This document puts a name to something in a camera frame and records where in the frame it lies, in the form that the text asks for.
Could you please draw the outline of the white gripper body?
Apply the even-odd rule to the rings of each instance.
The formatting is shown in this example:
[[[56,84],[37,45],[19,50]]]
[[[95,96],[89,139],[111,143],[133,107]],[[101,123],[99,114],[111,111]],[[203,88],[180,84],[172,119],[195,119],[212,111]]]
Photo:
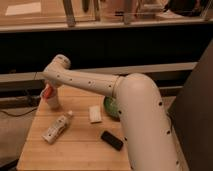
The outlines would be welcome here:
[[[45,81],[52,87],[58,88],[63,85],[63,75],[60,72],[44,71],[43,76],[45,78]]]

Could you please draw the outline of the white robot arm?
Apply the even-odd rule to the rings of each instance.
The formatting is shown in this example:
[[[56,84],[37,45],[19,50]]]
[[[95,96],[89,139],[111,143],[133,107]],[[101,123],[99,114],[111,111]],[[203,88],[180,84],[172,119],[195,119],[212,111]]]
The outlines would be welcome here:
[[[43,76],[55,87],[72,86],[116,100],[131,171],[181,171],[167,112],[150,77],[79,72],[70,65],[69,58],[58,54]]]

